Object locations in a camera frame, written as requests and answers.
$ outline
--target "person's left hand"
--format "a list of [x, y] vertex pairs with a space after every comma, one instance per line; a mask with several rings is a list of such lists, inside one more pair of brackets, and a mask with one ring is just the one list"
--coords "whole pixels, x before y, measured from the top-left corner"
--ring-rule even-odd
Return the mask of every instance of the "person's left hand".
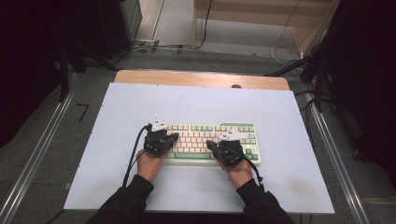
[[139, 157], [139, 159], [137, 159], [137, 174], [152, 183], [161, 169], [163, 159], [166, 158], [170, 150], [161, 155], [161, 157], [151, 156], [147, 152], [144, 153], [144, 151], [145, 149], [141, 149], [136, 155], [136, 157]]

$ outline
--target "person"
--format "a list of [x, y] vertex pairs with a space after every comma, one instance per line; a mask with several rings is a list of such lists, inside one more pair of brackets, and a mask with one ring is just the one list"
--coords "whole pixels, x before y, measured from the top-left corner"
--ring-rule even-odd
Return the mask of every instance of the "person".
[[[136, 156], [137, 174], [134, 175], [130, 185], [127, 188], [119, 188], [86, 223], [140, 223], [142, 220], [139, 219], [143, 219], [145, 215], [146, 199], [154, 190], [152, 182], [159, 173], [166, 155], [153, 157], [144, 153], [144, 149], [140, 150]], [[269, 191], [265, 192], [255, 183], [252, 169], [246, 161], [241, 161], [234, 168], [225, 167], [219, 162], [218, 164], [227, 173], [229, 181], [245, 203], [242, 223], [293, 223], [280, 207], [276, 197]]]

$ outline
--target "white board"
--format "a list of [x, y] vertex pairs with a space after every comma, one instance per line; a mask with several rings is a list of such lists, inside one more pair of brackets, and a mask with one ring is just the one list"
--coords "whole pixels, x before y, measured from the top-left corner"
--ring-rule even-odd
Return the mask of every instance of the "white board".
[[[64, 209], [98, 209], [121, 186], [137, 134], [155, 118], [255, 123], [265, 189], [288, 213], [334, 213], [291, 91], [122, 83], [109, 85]], [[218, 166], [163, 165], [153, 184], [148, 211], [243, 211], [243, 201]]]

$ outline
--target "sleeve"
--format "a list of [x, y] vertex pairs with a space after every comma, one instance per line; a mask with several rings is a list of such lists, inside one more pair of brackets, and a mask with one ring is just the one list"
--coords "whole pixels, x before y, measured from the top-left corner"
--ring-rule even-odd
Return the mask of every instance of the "sleeve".
[[236, 192], [245, 202], [244, 212], [253, 223], [293, 223], [289, 215], [280, 207], [276, 197], [256, 185], [254, 179], [250, 179]]
[[135, 175], [127, 188], [119, 188], [86, 223], [137, 223], [146, 209], [146, 199], [153, 190], [151, 183]]

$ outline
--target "keyboard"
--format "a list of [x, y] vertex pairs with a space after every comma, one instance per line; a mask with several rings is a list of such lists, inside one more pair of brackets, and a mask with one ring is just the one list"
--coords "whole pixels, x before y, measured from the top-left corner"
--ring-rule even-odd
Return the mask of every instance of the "keyboard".
[[250, 139], [239, 140], [245, 156], [253, 163], [261, 162], [256, 127], [253, 123], [221, 124], [168, 124], [167, 133], [179, 133], [164, 164], [217, 165], [212, 151], [206, 147], [206, 140], [219, 142], [218, 136], [231, 129], [248, 133]]

